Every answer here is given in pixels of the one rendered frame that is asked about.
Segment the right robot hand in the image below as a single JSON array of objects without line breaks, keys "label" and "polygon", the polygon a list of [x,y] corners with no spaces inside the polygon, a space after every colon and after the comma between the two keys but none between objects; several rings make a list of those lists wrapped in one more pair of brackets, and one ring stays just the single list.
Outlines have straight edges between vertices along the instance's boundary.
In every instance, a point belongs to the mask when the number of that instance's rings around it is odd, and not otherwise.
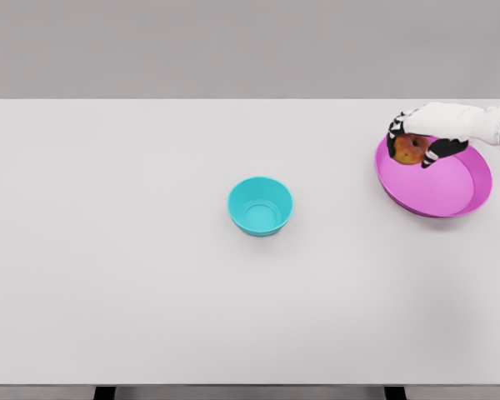
[{"label": "right robot hand", "polygon": [[471,138],[477,138],[477,122],[483,111],[480,107],[446,102],[429,102],[403,111],[388,126],[388,155],[392,158],[395,138],[403,134],[424,136],[430,141],[424,160],[419,163],[423,169],[461,153]]}]

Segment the red yellow apple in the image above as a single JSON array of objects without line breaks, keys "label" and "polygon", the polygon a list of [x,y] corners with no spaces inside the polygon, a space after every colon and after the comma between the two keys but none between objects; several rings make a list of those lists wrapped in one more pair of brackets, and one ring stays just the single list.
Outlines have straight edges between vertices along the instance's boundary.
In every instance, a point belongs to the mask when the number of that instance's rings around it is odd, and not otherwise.
[{"label": "red yellow apple", "polygon": [[393,144],[392,159],[402,165],[415,165],[424,160],[430,146],[430,141],[424,136],[414,134],[398,135]]}]

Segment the pink plate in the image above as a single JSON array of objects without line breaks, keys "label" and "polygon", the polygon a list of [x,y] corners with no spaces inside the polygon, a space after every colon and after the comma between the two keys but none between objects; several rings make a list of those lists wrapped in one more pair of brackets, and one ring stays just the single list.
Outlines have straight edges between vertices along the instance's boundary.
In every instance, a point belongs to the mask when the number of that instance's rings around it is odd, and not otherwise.
[{"label": "pink plate", "polygon": [[388,156],[382,140],[374,155],[377,177],[397,204],[430,218],[461,217],[478,210],[493,189],[491,169],[472,146],[427,169],[402,165]]}]

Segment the blue bowl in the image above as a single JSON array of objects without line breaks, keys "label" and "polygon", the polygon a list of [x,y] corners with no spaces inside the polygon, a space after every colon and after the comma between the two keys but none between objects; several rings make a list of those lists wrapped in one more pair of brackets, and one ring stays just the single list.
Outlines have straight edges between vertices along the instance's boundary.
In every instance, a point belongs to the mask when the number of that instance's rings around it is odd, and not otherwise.
[{"label": "blue bowl", "polygon": [[227,212],[247,235],[264,238],[278,233],[293,215],[289,189],[271,177],[249,177],[238,182],[227,197]]}]

